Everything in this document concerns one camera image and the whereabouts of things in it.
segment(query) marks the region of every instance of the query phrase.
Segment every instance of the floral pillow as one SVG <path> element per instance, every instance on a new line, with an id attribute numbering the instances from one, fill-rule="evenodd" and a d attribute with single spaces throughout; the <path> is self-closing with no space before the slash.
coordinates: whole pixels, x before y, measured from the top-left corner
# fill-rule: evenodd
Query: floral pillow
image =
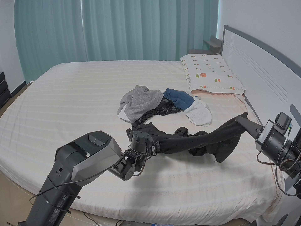
<path id="1" fill-rule="evenodd" d="M 181 61 L 189 91 L 200 89 L 242 95 L 246 90 L 219 54 L 189 54 Z"/>

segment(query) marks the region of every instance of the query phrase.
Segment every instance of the gray fabric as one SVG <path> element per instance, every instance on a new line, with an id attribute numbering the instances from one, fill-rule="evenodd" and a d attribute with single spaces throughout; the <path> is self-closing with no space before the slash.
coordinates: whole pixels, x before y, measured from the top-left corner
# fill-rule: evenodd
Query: gray fabric
<path id="1" fill-rule="evenodd" d="M 131 122 L 135 122 L 145 112 L 156 108 L 162 98 L 163 93 L 160 90 L 149 90 L 145 86 L 136 85 L 136 87 L 127 92 L 120 101 L 120 107 L 117 111 L 119 115 L 120 111 L 126 106 L 125 114 Z"/>

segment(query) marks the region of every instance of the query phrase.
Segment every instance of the clothes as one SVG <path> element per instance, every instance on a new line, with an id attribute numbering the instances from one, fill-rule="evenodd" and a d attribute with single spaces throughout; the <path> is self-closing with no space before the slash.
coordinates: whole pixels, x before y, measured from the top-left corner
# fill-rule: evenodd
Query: clothes
<path id="1" fill-rule="evenodd" d="M 124 110 L 126 116 L 131 122 L 135 122 L 145 112 L 156 108 L 163 96 L 160 90 L 149 90 L 145 86 L 136 85 L 133 90 L 122 97 L 117 115 L 126 106 Z"/>
<path id="2" fill-rule="evenodd" d="M 118 114 L 118 118 L 123 119 L 126 122 L 130 122 L 130 120 L 128 119 L 127 115 L 125 114 L 125 109 L 126 109 L 126 105 L 121 109 L 121 111 Z"/>
<path id="3" fill-rule="evenodd" d="M 247 115 L 248 113 L 244 112 L 240 116 L 247 119 Z M 211 133 L 202 130 L 194 135 L 188 135 L 188 129 L 180 127 L 170 135 L 159 131 L 152 123 L 126 130 L 128 136 L 131 131 L 144 131 L 150 134 L 154 142 L 159 141 L 160 153 L 172 154 L 188 150 L 193 156 L 213 154 L 217 162 L 223 162 L 233 152 L 245 129 L 234 117 Z"/>
<path id="4" fill-rule="evenodd" d="M 176 107 L 186 110 L 194 102 L 194 98 L 184 91 L 167 88 L 163 92 L 165 98 L 172 100 Z"/>
<path id="5" fill-rule="evenodd" d="M 212 115 L 207 104 L 198 98 L 194 97 L 193 99 L 194 102 L 184 111 L 184 113 L 193 124 L 197 126 L 209 126 Z"/>
<path id="6" fill-rule="evenodd" d="M 155 109 L 145 112 L 138 120 L 132 123 L 132 128 L 143 124 L 148 118 L 151 118 L 154 115 L 169 115 L 178 113 L 180 111 L 183 110 L 176 107 L 171 100 L 168 100 L 165 97 L 163 97 L 160 104 Z"/>

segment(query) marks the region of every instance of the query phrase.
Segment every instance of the black garment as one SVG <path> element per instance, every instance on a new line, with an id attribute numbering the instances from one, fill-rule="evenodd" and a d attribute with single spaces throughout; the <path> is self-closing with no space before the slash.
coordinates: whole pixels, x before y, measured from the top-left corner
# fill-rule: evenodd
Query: black garment
<path id="1" fill-rule="evenodd" d="M 156 108 L 145 112 L 138 120 L 132 123 L 132 128 L 143 124 L 148 118 L 151 118 L 154 115 L 169 115 L 173 113 L 178 113 L 180 111 L 183 110 L 176 107 L 172 100 L 163 97 L 160 104 Z"/>
<path id="2" fill-rule="evenodd" d="M 247 115 L 245 112 L 240 116 L 247 119 Z M 172 154 L 188 150 L 193 156 L 213 154 L 217 162 L 223 162 L 235 149 L 245 129 L 234 117 L 211 133 L 201 130 L 194 135 L 188 135 L 188 129 L 180 127 L 170 135 L 158 130 L 152 123 L 126 130 L 128 136 L 131 131 L 150 134 L 154 142 L 159 141 L 160 153 Z"/>

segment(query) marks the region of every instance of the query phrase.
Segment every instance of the white wall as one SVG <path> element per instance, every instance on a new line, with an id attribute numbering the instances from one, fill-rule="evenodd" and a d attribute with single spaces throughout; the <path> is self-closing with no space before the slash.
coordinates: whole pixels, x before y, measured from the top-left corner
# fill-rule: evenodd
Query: white wall
<path id="1" fill-rule="evenodd" d="M 25 80 L 16 47 L 14 3 L 15 0 L 0 0 L 0 70 L 5 74 L 10 92 Z"/>
<path id="2" fill-rule="evenodd" d="M 224 25 L 245 32 L 301 66 L 301 0 L 219 0 L 217 36 Z"/>

